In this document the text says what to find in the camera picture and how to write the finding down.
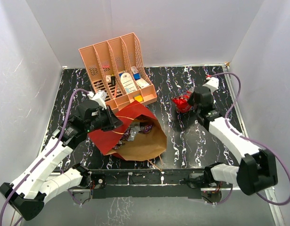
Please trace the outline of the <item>red brown paper bag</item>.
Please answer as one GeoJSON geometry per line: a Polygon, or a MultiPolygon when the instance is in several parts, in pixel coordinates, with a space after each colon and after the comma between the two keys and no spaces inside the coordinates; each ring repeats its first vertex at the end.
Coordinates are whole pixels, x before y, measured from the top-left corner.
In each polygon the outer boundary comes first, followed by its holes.
{"type": "Polygon", "coordinates": [[[167,137],[155,115],[143,104],[134,101],[116,113],[124,124],[114,130],[89,133],[90,140],[98,150],[126,161],[151,161],[166,151],[167,137]],[[134,121],[151,122],[153,128],[148,134],[137,134],[133,141],[127,141],[128,128],[134,121]]]}

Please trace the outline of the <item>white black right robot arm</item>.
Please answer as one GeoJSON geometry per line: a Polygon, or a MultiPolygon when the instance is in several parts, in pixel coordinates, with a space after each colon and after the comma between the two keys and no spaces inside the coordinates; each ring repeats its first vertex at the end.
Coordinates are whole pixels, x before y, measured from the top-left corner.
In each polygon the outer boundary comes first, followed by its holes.
{"type": "Polygon", "coordinates": [[[204,169],[204,181],[214,187],[227,182],[238,185],[246,195],[252,195],[278,183],[274,154],[246,140],[220,111],[214,107],[211,90],[206,86],[195,87],[188,104],[195,107],[198,122],[216,136],[234,155],[239,166],[214,163],[204,169]]]}

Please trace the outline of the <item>silver grey snack packet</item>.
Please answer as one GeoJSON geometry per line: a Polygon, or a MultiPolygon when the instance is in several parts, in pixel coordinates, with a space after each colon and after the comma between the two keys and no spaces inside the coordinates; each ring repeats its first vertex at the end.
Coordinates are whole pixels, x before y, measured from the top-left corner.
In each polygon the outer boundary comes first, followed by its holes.
{"type": "Polygon", "coordinates": [[[139,131],[140,131],[140,123],[138,121],[132,122],[128,128],[127,141],[133,141],[136,135],[139,133],[139,131]]]}

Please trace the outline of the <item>dark chocolate snack packet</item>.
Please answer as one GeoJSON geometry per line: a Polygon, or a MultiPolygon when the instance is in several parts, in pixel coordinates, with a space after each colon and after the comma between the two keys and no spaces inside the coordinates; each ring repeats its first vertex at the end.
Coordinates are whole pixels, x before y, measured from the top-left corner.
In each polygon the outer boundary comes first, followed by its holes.
{"type": "Polygon", "coordinates": [[[139,134],[148,134],[151,132],[153,128],[153,123],[151,122],[140,122],[140,129],[139,129],[139,134]]]}

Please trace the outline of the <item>red snack packet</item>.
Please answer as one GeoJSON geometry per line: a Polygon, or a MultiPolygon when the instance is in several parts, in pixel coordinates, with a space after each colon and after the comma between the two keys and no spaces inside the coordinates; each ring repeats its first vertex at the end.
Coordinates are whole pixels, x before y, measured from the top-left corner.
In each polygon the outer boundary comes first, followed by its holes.
{"type": "Polygon", "coordinates": [[[194,91],[194,89],[191,88],[191,89],[187,90],[184,94],[172,99],[172,102],[175,104],[178,112],[186,113],[186,112],[194,109],[193,106],[188,104],[188,100],[189,100],[191,94],[193,93],[193,91],[194,91]]]}

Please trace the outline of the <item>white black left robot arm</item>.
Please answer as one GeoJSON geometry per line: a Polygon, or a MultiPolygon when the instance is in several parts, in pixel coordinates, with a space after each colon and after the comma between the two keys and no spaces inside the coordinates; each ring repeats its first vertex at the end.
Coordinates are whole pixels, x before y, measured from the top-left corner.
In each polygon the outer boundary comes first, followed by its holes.
{"type": "Polygon", "coordinates": [[[79,163],[54,179],[48,177],[65,157],[86,140],[88,133],[111,131],[122,124],[108,105],[101,106],[94,100],[78,105],[76,112],[67,116],[63,126],[53,132],[45,149],[31,165],[17,179],[0,186],[6,203],[29,221],[60,193],[76,186],[88,187],[91,172],[79,163]]]}

